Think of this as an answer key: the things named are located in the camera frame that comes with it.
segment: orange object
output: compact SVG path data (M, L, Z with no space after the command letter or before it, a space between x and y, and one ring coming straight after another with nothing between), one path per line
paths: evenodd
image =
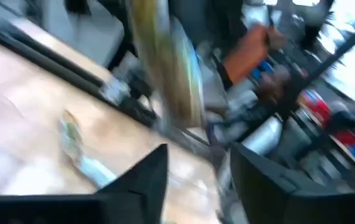
M247 78L250 72L267 57L268 27L257 24L239 40L238 48L233 50L223 61L223 66L231 80L236 84Z

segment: gray floor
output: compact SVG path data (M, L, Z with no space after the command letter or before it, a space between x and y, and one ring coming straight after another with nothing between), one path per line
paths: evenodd
M1 0L21 13L24 0ZM62 0L44 2L44 29L100 65L107 65L123 37L122 23L96 0L89 1L92 16L68 15ZM0 6L0 20L14 19L16 15Z

